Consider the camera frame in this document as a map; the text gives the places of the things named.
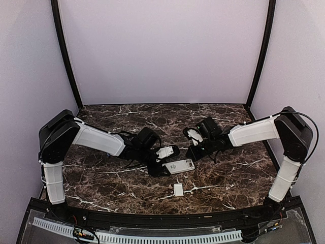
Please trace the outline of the white remote control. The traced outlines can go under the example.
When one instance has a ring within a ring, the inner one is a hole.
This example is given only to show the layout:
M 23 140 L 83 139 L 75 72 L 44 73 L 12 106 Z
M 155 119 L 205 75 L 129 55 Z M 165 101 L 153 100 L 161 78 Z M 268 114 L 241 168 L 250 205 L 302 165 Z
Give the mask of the white remote control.
M 192 159 L 179 160 L 163 164 L 171 175 L 195 170 Z

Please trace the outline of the white battery cover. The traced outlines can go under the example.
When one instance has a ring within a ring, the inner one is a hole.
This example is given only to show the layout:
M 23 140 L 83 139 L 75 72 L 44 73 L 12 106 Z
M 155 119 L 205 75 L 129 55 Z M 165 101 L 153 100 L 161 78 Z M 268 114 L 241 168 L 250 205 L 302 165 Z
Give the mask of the white battery cover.
M 174 184 L 173 189 L 174 189 L 175 196 L 184 196 L 183 184 Z

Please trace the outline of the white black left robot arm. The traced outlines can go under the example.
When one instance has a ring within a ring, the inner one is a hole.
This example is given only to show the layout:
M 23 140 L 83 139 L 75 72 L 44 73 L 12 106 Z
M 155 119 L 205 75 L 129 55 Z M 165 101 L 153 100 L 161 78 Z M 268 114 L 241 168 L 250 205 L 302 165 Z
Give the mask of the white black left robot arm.
M 103 151 L 120 159 L 138 161 L 147 166 L 151 176 L 167 173 L 163 165 L 167 158 L 177 153 L 173 146 L 154 148 L 160 137 L 151 129 L 139 133 L 126 131 L 111 133 L 91 126 L 74 117 L 70 110 L 63 110 L 39 131 L 39 162 L 43 167 L 48 199 L 53 204 L 51 212 L 61 222 L 72 217 L 64 205 L 63 161 L 71 145 L 80 145 Z

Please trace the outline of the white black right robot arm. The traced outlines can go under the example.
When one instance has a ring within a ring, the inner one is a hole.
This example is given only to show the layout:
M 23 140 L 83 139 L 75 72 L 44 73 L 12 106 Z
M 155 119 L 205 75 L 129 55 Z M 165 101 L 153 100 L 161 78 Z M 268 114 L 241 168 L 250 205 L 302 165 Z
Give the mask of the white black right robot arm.
M 219 153 L 246 144 L 280 140 L 283 160 L 276 179 L 268 193 L 268 201 L 259 210 L 259 216 L 269 221 L 278 214 L 279 206 L 291 187 L 297 182 L 302 167 L 313 155 L 319 141 L 318 128 L 311 129 L 305 122 L 310 117 L 295 111 L 292 107 L 284 107 L 280 112 L 233 126 L 228 130 L 221 127 L 211 117 L 207 117 L 195 128 L 185 128 L 183 134 L 192 145 L 186 152 L 186 157 L 198 161 L 212 153 Z

